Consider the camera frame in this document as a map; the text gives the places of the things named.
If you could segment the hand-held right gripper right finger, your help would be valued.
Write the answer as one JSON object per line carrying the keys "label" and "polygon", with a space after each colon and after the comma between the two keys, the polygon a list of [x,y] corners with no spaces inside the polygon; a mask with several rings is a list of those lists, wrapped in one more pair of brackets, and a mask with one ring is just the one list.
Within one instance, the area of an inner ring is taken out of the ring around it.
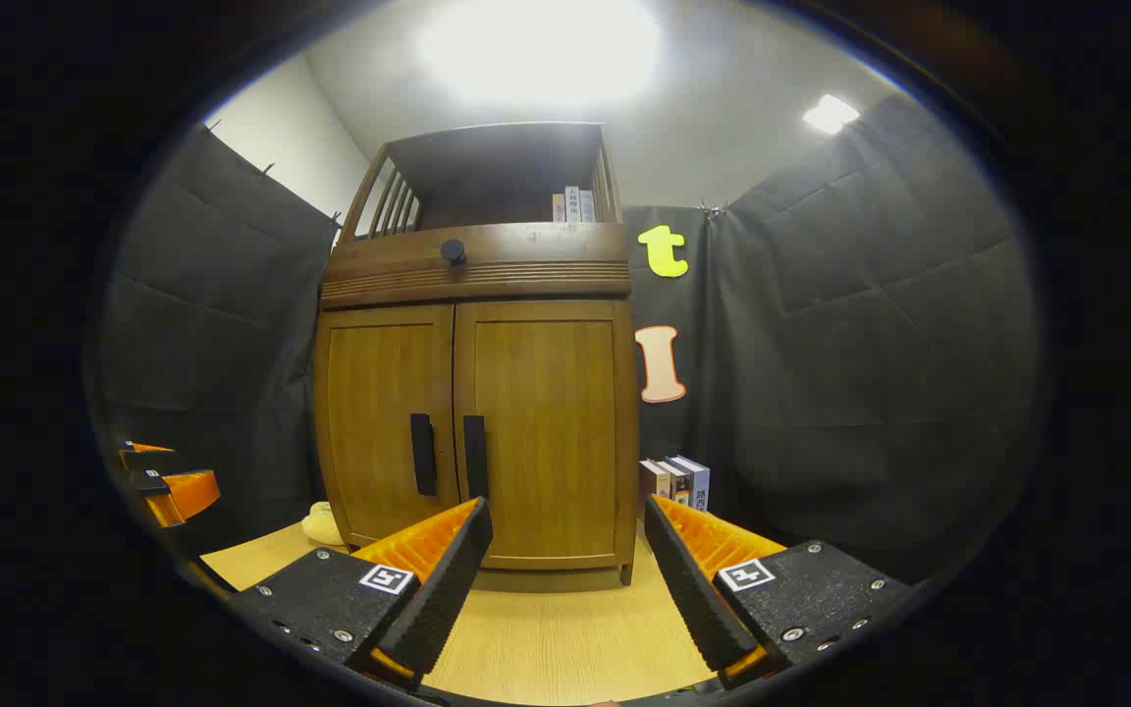
{"label": "hand-held right gripper right finger", "polygon": [[644,509],[679,617],[725,688],[824,658],[875,630],[914,590],[822,540],[784,546],[656,494]]}

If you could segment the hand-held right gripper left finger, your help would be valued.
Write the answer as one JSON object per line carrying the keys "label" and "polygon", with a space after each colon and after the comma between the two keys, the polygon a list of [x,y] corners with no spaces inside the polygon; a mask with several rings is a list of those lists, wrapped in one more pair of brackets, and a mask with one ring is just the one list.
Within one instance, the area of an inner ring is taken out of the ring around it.
{"label": "hand-held right gripper left finger", "polygon": [[443,654],[491,540],[480,495],[349,554],[307,552],[232,595],[230,607],[302,652],[418,688]]}

